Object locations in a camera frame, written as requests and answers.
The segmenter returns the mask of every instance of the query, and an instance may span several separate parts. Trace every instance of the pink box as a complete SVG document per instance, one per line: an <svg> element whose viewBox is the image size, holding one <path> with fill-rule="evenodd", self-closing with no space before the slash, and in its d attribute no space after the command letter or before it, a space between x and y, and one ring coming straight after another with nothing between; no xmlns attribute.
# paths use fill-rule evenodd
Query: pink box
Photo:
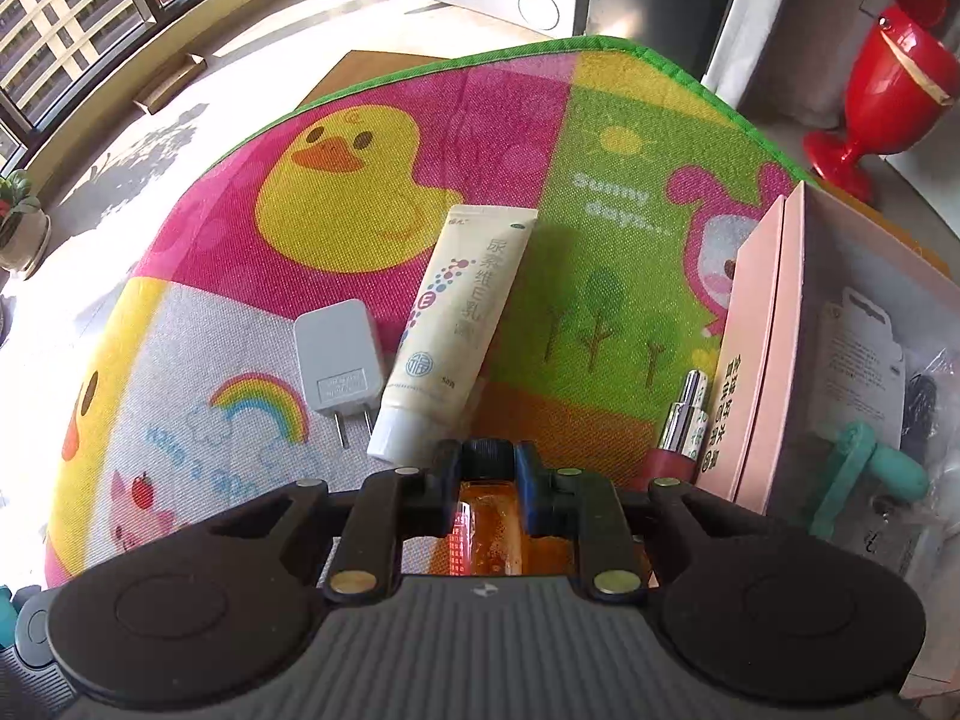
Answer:
<svg viewBox="0 0 960 720"><path fill-rule="evenodd" d="M772 517L799 514L817 480L805 417L818 317L844 287L885 309L896 341L916 359L960 349L960 288L865 215L798 185L736 257L698 487ZM960 689L960 613L953 609L960 607L960 549L953 547L941 562L954 555L958 565L938 565L922 593L928 641L904 696Z"/></svg>

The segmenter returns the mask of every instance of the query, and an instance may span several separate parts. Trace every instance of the cream tube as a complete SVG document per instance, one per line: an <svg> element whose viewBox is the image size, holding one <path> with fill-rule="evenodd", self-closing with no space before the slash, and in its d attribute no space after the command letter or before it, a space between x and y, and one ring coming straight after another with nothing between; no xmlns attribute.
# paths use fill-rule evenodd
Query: cream tube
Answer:
<svg viewBox="0 0 960 720"><path fill-rule="evenodd" d="M536 209L455 205L400 338L367 454L428 466L480 372Z"/></svg>

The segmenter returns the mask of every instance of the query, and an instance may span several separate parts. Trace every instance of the colorful mat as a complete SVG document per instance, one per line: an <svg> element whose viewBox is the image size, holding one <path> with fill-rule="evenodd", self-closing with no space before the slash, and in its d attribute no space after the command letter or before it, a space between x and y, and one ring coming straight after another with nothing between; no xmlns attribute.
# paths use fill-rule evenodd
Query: colorful mat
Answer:
<svg viewBox="0 0 960 720"><path fill-rule="evenodd" d="M301 108L188 190L80 386L47 578L299 477L380 469L309 413L293 320L363 299L392 352L449 206L539 207L476 435L628 480L712 372L738 245L805 177L651 50L576 38L440 62ZM408 551L424 567L426 550Z"/></svg>

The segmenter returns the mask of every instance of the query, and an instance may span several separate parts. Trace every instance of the white power adapter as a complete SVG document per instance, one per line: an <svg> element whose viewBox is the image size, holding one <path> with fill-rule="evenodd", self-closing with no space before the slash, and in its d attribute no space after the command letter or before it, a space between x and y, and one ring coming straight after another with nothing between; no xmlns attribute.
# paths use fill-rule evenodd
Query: white power adapter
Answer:
<svg viewBox="0 0 960 720"><path fill-rule="evenodd" d="M301 314L294 322L294 338L310 409L333 417L344 449L345 416L363 413L372 433L385 377L376 324L366 304L354 298Z"/></svg>

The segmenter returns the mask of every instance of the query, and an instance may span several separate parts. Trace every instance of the metal prong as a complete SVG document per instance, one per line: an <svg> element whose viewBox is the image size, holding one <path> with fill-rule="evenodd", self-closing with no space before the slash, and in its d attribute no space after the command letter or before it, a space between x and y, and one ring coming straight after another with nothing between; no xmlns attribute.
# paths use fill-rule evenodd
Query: metal prong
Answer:
<svg viewBox="0 0 960 720"><path fill-rule="evenodd" d="M346 449L349 444L347 443L347 425L344 424L344 415L340 412L334 412L333 421L337 425L337 435L340 436L340 445Z"/></svg>

